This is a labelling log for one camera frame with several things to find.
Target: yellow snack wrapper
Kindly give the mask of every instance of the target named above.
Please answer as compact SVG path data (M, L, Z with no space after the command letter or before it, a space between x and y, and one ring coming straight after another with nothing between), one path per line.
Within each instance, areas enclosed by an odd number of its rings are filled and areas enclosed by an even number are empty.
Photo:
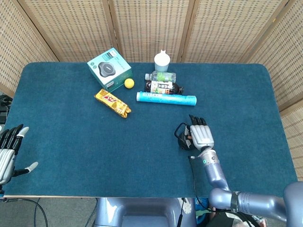
M126 118L127 114L132 111L128 105L104 89L95 94L95 98L114 110L121 117Z

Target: yellow ball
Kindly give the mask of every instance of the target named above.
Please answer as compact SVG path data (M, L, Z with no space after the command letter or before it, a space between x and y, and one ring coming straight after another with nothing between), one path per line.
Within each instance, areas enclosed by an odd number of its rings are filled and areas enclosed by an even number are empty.
M124 81L124 85L126 88L131 89L134 86L134 80L128 78Z

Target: teal box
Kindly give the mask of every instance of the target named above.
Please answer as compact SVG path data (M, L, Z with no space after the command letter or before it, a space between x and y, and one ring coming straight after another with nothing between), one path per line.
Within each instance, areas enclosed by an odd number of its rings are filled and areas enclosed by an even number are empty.
M133 77L132 68L115 48L104 52L87 64L97 81L109 92L123 85L127 78Z

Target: blue carpet surface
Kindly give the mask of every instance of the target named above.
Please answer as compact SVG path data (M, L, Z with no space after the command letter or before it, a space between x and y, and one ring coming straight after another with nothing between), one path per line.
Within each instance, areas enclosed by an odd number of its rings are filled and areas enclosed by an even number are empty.
M86 63L27 65L6 128L20 123L23 139L16 168L38 161L13 178L7 195L93 197L194 197L188 155L173 133L188 114L204 117L229 186L235 191L282 195L296 175L270 77L259 64L170 64L184 95L196 106L136 102L152 63L130 63L133 89L113 94L132 109L120 117L94 95L101 89ZM199 196L210 186L195 160Z

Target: blue tube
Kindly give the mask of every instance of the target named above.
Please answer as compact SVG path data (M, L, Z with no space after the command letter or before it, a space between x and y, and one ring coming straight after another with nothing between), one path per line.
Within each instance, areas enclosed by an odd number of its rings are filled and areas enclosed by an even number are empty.
M180 95L167 95L167 94L155 94L149 92L137 92L138 102L149 103L167 103L177 105L196 105L196 96L180 96Z

